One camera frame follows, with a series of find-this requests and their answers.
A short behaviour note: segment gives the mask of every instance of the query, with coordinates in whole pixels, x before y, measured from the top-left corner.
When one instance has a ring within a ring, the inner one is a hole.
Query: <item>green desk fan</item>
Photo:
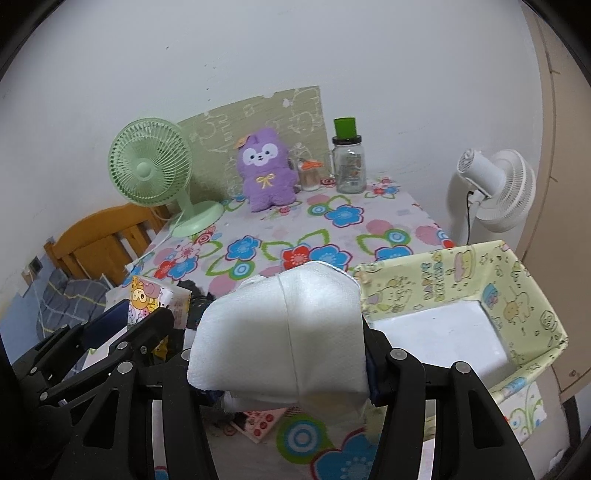
[[[181,216],[172,232],[176,237],[199,233],[223,214],[218,202],[192,204],[187,192],[192,166],[182,130],[160,118],[131,122],[115,137],[109,152],[111,181],[130,202],[145,207],[178,202]]]

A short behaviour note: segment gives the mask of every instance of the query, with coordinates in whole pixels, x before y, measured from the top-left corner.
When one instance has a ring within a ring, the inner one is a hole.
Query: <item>floral tablecloth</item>
[[[339,194],[327,180],[320,190],[299,193],[289,206],[252,213],[248,202],[237,197],[224,207],[210,228],[191,238],[166,240],[132,273],[175,283],[190,279],[219,297],[252,275],[271,276],[309,260],[347,270],[362,262],[454,246],[389,177],[375,179],[359,195]],[[164,229],[153,244],[166,235]],[[298,410],[289,411],[260,444],[229,425],[208,426],[208,439],[221,480],[363,480],[376,451],[363,425],[327,427]],[[161,458],[156,465],[165,461]],[[166,478],[165,469],[157,469],[157,478]]]
[[[170,238],[133,274],[171,282],[191,279],[219,297],[252,275],[271,276],[308,260],[347,270],[361,262],[453,246],[390,178],[359,195],[338,194],[334,183],[324,183],[321,190],[299,193],[292,205],[263,212],[252,213],[243,197],[227,200],[214,225],[191,238]],[[166,234],[160,232],[155,244]]]

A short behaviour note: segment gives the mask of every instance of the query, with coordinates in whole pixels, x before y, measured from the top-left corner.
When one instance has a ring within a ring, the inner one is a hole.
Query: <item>power cord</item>
[[[470,244],[470,202],[468,201],[468,199],[470,198],[470,195],[472,195],[474,192],[468,192],[466,193],[466,220],[468,222],[468,238],[466,240],[466,245]]]

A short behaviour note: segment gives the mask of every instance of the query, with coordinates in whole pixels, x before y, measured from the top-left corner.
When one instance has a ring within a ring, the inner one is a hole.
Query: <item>small glass jar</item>
[[[298,160],[297,172],[300,186],[305,192],[313,192],[320,188],[320,167],[322,163],[315,160]]]
[[[367,179],[365,173],[365,152],[361,135],[353,138],[333,137],[334,149],[330,152],[336,191],[339,193],[363,193]]]

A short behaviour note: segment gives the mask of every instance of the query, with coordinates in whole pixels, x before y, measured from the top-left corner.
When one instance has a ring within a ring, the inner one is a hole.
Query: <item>yellow bow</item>
[[[256,182],[262,183],[261,188],[263,189],[265,187],[272,187],[273,185],[271,184],[271,180],[273,180],[274,178],[275,178],[275,174],[269,173],[269,175],[267,175],[266,177],[257,177]]]

